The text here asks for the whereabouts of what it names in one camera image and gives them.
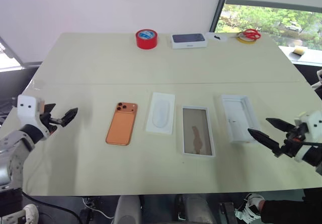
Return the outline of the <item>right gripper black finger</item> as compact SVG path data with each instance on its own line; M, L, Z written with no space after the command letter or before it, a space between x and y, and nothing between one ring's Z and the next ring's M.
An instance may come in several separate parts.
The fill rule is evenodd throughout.
M273 125L275 128L282 132L290 132L295 128L295 126L291 123L288 123L279 118L266 118L266 120Z
M278 142L272 140L268 135L263 132L248 128L249 134L259 143L269 148L275 155L280 154L280 148Z

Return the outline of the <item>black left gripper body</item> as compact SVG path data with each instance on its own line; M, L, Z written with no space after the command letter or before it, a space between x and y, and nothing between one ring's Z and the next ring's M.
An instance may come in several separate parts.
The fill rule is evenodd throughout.
M40 115L40 121L45 126L49 135L53 134L58 129L58 126L63 126L63 120L53 117L51 111L47 109Z

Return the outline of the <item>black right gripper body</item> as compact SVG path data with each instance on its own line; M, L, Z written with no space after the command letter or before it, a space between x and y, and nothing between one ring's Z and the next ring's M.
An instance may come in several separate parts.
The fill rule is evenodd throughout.
M276 151L273 151L274 156L280 157L285 154L290 158L294 158L297 154L306 154L310 149L309 145L305 145L305 134L308 132L306 124L298 126L286 124L284 126L275 126L275 128L286 132L286 138L284 139L284 144L281 147L277 147Z

